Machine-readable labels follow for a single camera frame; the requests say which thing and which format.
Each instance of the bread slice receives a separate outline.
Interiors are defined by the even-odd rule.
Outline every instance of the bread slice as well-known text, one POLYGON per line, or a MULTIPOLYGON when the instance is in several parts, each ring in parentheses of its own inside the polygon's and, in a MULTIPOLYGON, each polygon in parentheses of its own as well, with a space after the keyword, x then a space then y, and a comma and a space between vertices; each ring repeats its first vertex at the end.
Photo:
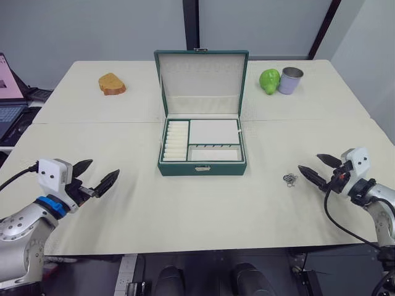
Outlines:
POLYGON ((104 95, 121 94, 126 91, 124 83, 114 73, 108 73, 100 77, 99 85, 104 95))

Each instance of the purple cup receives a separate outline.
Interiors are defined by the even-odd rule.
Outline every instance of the purple cup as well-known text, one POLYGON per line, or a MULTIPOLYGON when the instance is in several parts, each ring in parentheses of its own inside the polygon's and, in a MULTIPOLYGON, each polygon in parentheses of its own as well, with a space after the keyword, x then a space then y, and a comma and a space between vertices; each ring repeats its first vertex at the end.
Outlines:
POLYGON ((299 84, 303 76, 303 71, 294 68, 294 67, 286 67, 283 69, 283 74, 280 79, 280 85, 278 86, 278 91, 282 94, 292 94, 299 84))

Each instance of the pink screen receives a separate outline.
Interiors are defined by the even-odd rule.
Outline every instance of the pink screen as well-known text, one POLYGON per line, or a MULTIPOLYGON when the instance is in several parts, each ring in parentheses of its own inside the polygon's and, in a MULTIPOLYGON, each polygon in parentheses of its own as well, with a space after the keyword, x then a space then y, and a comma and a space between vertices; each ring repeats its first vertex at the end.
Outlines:
POLYGON ((6 58, 0 55, 0 99, 23 98, 18 85, 8 67, 6 58))

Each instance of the green jewelry box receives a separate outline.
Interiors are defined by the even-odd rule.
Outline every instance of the green jewelry box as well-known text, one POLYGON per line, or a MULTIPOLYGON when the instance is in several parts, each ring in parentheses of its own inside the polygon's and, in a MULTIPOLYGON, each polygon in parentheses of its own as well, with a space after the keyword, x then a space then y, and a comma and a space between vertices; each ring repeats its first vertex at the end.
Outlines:
POLYGON ((248 51, 155 51, 166 119, 162 176, 243 175, 248 51))

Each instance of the white wall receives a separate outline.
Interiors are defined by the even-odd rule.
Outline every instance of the white wall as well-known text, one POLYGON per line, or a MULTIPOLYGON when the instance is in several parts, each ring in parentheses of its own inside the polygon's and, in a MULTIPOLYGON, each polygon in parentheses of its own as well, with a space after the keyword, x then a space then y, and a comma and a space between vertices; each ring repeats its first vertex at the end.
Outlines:
POLYGON ((395 1, 366 0, 331 62, 395 143, 395 1))
POLYGON ((331 0, 200 0, 200 45, 304 58, 331 0))
POLYGON ((182 0, 1 1, 0 52, 21 79, 54 88, 76 60, 152 60, 186 49, 182 0))
POLYGON ((365 0, 342 0, 320 44, 315 60, 331 60, 365 0))

